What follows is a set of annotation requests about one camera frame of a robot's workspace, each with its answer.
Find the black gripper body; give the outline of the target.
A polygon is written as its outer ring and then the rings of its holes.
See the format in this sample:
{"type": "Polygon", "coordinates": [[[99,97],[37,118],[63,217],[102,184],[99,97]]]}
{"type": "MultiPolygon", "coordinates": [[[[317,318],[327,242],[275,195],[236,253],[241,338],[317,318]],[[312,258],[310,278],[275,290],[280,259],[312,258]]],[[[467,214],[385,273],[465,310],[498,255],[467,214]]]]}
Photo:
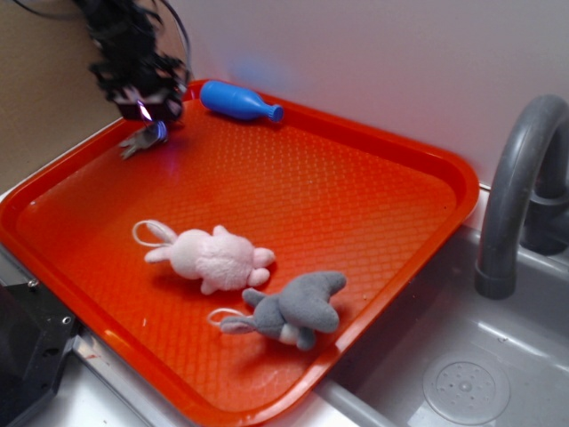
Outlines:
{"type": "Polygon", "coordinates": [[[158,87],[144,93],[132,84],[110,79],[106,83],[109,101],[125,120],[177,121],[183,111],[187,87],[179,78],[161,78],[158,87]]]}

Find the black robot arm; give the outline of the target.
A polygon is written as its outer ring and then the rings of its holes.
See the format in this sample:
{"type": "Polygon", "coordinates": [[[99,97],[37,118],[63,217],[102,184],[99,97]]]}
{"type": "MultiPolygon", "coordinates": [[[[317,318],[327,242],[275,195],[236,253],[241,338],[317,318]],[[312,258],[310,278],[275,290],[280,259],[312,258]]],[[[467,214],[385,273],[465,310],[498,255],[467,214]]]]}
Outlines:
{"type": "Polygon", "coordinates": [[[89,70],[122,117],[131,121],[179,120],[191,77],[190,45],[170,4],[163,2],[183,35],[183,59],[158,51],[154,24],[163,22],[158,12],[134,1],[76,1],[75,5],[102,55],[102,61],[93,63],[89,70]]]}

